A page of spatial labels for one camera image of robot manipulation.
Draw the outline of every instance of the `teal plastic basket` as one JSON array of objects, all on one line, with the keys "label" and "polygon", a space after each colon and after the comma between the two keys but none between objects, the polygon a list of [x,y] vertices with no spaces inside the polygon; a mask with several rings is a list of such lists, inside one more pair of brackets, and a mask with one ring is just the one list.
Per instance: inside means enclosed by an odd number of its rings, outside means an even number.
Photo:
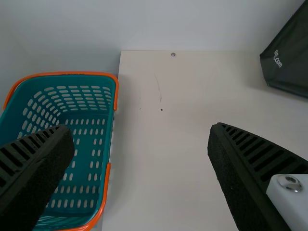
[{"label": "teal plastic basket", "polygon": [[116,77],[100,72],[42,73],[12,87],[0,119],[0,146],[58,124],[71,128],[75,145],[35,230],[90,230],[102,214],[117,91]]}]

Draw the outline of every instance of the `black foam pad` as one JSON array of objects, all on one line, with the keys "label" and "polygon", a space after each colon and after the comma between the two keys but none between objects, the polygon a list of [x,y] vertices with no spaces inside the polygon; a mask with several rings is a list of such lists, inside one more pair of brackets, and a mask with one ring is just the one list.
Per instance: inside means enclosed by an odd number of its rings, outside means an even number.
[{"label": "black foam pad", "polygon": [[308,173],[308,162],[245,130],[218,123],[208,156],[239,231],[290,231],[266,195],[275,174]]},{"label": "black foam pad", "polygon": [[34,228],[73,156],[73,138],[64,125],[0,147],[0,230]]}]

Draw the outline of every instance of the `basket hole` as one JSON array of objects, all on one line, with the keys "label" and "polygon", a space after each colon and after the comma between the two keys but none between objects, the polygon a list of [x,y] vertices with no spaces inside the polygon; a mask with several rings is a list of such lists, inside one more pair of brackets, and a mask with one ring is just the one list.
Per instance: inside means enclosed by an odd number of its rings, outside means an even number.
[{"label": "basket hole", "polygon": [[23,116],[25,116],[27,114],[28,109],[25,107],[23,110]]},{"label": "basket hole", "polygon": [[48,95],[54,95],[54,94],[56,94],[57,92],[56,91],[51,91],[51,92],[48,92],[47,94]]},{"label": "basket hole", "polygon": [[40,113],[41,116],[43,116],[45,114],[45,109],[43,109]]},{"label": "basket hole", "polygon": [[67,199],[64,201],[63,207],[66,208],[67,207]]},{"label": "basket hole", "polygon": [[37,103],[34,103],[33,106],[32,106],[32,109],[35,110],[37,105],[38,105]]},{"label": "basket hole", "polygon": [[51,207],[51,208],[53,208],[55,203],[56,203],[56,200],[55,200],[55,199],[53,199],[53,200],[52,200],[52,202],[51,202],[50,207]]},{"label": "basket hole", "polygon": [[36,99],[40,94],[42,94],[42,92],[41,91],[39,91],[39,92],[37,92],[33,97],[34,97],[34,99]]},{"label": "basket hole", "polygon": [[19,132],[17,138],[19,139],[19,138],[21,138],[22,136],[23,136],[23,133],[22,133],[22,132]]},{"label": "basket hole", "polygon": [[37,131],[37,127],[34,126],[31,133],[34,133],[34,132],[36,132],[36,131]]},{"label": "basket hole", "polygon": [[41,97],[39,97],[38,101],[41,102],[44,98],[45,98],[45,95],[42,95]]},{"label": "basket hole", "polygon": [[43,102],[42,102],[42,105],[45,105],[49,100],[48,99],[45,99]]},{"label": "basket hole", "polygon": [[58,96],[58,95],[54,95],[54,96],[51,96],[51,99],[57,99],[57,98],[59,98],[60,96]]},{"label": "basket hole", "polygon": [[33,100],[31,99],[31,100],[29,100],[29,102],[28,102],[28,106],[31,106],[32,105],[32,103],[33,103]]},{"label": "basket hole", "polygon": [[60,208],[61,207],[61,202],[62,202],[62,200],[60,199],[60,200],[58,200],[58,208]]},{"label": "basket hole", "polygon": [[32,124],[30,123],[28,128],[27,128],[27,132],[30,132],[31,128],[32,128]]},{"label": "basket hole", "polygon": [[27,118],[29,119],[29,118],[31,118],[31,116],[32,116],[32,111],[30,111],[30,112],[28,113]]},{"label": "basket hole", "polygon": [[40,123],[40,126],[43,127],[45,124],[45,120],[42,120],[42,122]]}]

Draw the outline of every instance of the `screw head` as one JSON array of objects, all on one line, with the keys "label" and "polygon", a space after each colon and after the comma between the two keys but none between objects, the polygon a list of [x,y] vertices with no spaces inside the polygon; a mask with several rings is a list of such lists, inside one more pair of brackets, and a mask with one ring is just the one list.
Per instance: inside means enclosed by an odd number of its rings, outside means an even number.
[{"label": "screw head", "polygon": [[301,182],[293,176],[285,175],[285,174],[279,175],[277,177],[277,181],[280,184],[280,186],[282,186],[284,189],[288,191],[299,193],[300,191],[303,190],[303,186]]}]

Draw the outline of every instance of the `black bag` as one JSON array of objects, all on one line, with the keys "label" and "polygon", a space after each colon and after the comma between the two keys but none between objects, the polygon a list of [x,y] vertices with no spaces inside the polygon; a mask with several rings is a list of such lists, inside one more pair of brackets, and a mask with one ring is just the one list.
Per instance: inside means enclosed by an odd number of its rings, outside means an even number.
[{"label": "black bag", "polygon": [[308,0],[260,54],[267,85],[308,98]]}]

